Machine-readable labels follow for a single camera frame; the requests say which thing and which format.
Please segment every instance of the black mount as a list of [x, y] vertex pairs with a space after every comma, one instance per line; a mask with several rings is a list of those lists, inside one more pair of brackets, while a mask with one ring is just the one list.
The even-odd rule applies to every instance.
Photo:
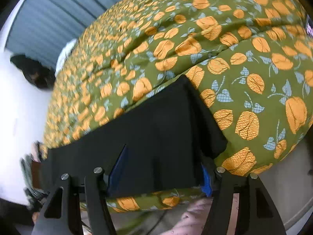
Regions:
[[[232, 199], [239, 193], [239, 209], [235, 235], [284, 235], [279, 213], [256, 174], [248, 177], [233, 175], [224, 168], [215, 169], [217, 183], [213, 203], [202, 235], [226, 235]], [[65, 174], [57, 181], [47, 202], [40, 211], [32, 235], [82, 235], [78, 189], [71, 186], [71, 176]], [[85, 196], [93, 235], [116, 235], [107, 205], [103, 183], [103, 170], [85, 176]]]

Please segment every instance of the blue leaf print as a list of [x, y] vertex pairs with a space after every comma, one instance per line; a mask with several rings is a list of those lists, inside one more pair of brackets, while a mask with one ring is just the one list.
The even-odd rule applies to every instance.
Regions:
[[302, 139], [303, 139], [303, 137], [304, 137], [304, 134], [303, 134], [303, 133], [301, 133], [301, 135], [300, 135], [300, 137], [299, 137], [298, 142], [299, 142], [300, 140], [302, 140]]
[[247, 11], [248, 9], [245, 6], [239, 6], [240, 9], [242, 9], [243, 11]]
[[246, 56], [253, 56], [252, 51], [251, 51], [251, 50], [247, 51], [247, 52], [246, 52]]
[[275, 87], [274, 84], [272, 85], [271, 92], [272, 92], [272, 93], [275, 93], [275, 92], [276, 92], [276, 87]]
[[109, 105], [109, 103], [110, 103], [110, 100], [109, 100], [109, 99], [107, 99], [107, 100], [105, 100], [105, 102], [103, 103], [103, 106], [108, 106], [108, 105]]
[[159, 86], [157, 89], [156, 89], [156, 94], [160, 91], [162, 91], [163, 89], [165, 88], [165, 86]]
[[207, 65], [208, 61], [209, 61], [209, 59], [205, 59], [205, 60], [202, 61], [200, 64], [201, 64], [201, 65]]
[[292, 16], [292, 15], [288, 15], [288, 16], [287, 16], [287, 21], [288, 21], [289, 23], [292, 23], [292, 22], [293, 22], [293, 16]]
[[175, 77], [175, 74], [172, 72], [172, 71], [167, 71], [166, 73], [165, 73], [165, 78], [167, 79], [167, 80], [170, 80], [170, 79], [172, 79], [172, 78], [174, 78]]
[[131, 80], [130, 82], [134, 85], [136, 84], [137, 80]]
[[231, 102], [231, 101], [233, 101], [232, 98], [230, 97], [227, 89], [223, 89], [222, 93], [218, 94], [216, 99], [220, 102]]
[[304, 76], [300, 72], [295, 71], [295, 77], [297, 78], [299, 84], [301, 84], [304, 80]]
[[306, 60], [308, 57], [305, 54], [298, 54], [298, 56], [302, 59], [302, 60]]
[[283, 105], [286, 105], [286, 101], [287, 101], [287, 98], [286, 97], [282, 97], [279, 102]]
[[254, 5], [254, 8], [255, 8], [256, 10], [258, 10], [259, 12], [262, 11], [262, 7], [261, 7], [261, 5], [259, 5], [258, 3], [256, 3], [256, 4]]
[[128, 104], [128, 100], [126, 97], [124, 97], [121, 101], [121, 108], [124, 108]]
[[198, 17], [198, 19], [204, 18], [205, 14], [203, 12], [201, 12], [200, 16]]
[[214, 80], [211, 86], [211, 89], [217, 91], [219, 89], [219, 84], [217, 83], [217, 80]]
[[286, 84], [283, 86], [283, 92], [290, 97], [291, 96], [291, 86], [288, 80], [286, 80]]
[[267, 140], [267, 143], [265, 145], [263, 145], [263, 147], [269, 151], [273, 151], [276, 147], [276, 144], [274, 141], [273, 137], [269, 137], [269, 139]]
[[154, 90], [152, 90], [151, 92], [149, 92], [149, 93], [146, 94], [146, 97], [147, 97], [147, 98], [150, 98], [150, 97], [152, 97], [152, 96], [154, 96]]
[[157, 76], [157, 80], [161, 80], [163, 79], [164, 74], [163, 73], [159, 73]]
[[250, 109], [251, 108], [251, 103], [248, 102], [248, 101], [245, 101], [244, 106], [245, 106], [245, 108]]
[[243, 67], [241, 72], [240, 72], [241, 75], [245, 75], [245, 76], [248, 76], [249, 75], [249, 71], [246, 67]]
[[246, 19], [247, 26], [253, 26], [253, 20], [251, 18]]
[[147, 57], [149, 58], [150, 62], [153, 62], [154, 60], [156, 60], [156, 58], [154, 57], [154, 55], [151, 51], [147, 51], [146, 54], [147, 54]]
[[151, 44], [153, 42], [153, 36], [151, 36], [148, 40], [148, 43]]
[[256, 114], [261, 113], [264, 110], [264, 107], [262, 107], [260, 104], [255, 103], [254, 104], [254, 108], [252, 109], [252, 111]]
[[245, 84], [246, 83], [246, 78], [242, 78], [240, 81], [239, 81], [239, 84]]
[[250, 31], [251, 31], [253, 34], [257, 34], [257, 32], [256, 32], [253, 28], [250, 28]]
[[275, 74], [278, 74], [278, 68], [276, 67], [275, 64], [271, 64], [272, 65], [272, 68], [273, 68], [273, 71], [275, 72]]
[[230, 46], [229, 48], [230, 48], [232, 51], [234, 51], [235, 47], [237, 47], [237, 46], [238, 46], [238, 44], [234, 44], [234, 45]]
[[278, 140], [282, 140], [285, 138], [285, 135], [286, 135], [286, 129], [284, 128], [281, 133], [279, 134], [278, 136]]
[[265, 64], [269, 64], [272, 62], [272, 60], [270, 58], [267, 58], [264, 56], [259, 56], [259, 57], [262, 59], [263, 63], [265, 63]]
[[249, 2], [251, 2], [251, 3], [254, 3], [254, 1], [253, 0], [248, 0]]
[[108, 83], [109, 83], [109, 81], [110, 81], [110, 79], [111, 79], [111, 76], [109, 76], [107, 79], [105, 79], [105, 81], [104, 81], [104, 82], [105, 82], [106, 84], [108, 84]]
[[190, 55], [192, 64], [195, 64], [196, 61], [201, 57], [202, 57], [202, 54], [199, 54], [199, 53]]
[[107, 204], [107, 206], [109, 206], [109, 207], [113, 207], [113, 208], [116, 208], [116, 203], [106, 203]]
[[310, 87], [308, 86], [308, 84], [304, 84], [304, 89], [306, 90], [306, 95], [309, 95], [310, 93]]
[[191, 28], [191, 27], [188, 28], [188, 34], [193, 33], [194, 31], [195, 31], [194, 28]]

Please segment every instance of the corrugated metal wall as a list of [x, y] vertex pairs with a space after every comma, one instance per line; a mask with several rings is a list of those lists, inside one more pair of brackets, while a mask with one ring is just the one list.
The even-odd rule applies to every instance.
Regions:
[[120, 0], [25, 0], [6, 47], [55, 68], [65, 44]]

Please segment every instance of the blanket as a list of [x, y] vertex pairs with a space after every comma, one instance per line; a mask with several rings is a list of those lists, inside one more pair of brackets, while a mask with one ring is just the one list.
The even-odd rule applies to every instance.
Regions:
[[[43, 155], [185, 74], [228, 140], [216, 165], [241, 176], [265, 171], [313, 124], [313, 41], [305, 14], [298, 0], [117, 3], [85, 30], [57, 76]], [[175, 191], [168, 196], [169, 206], [178, 204]]]

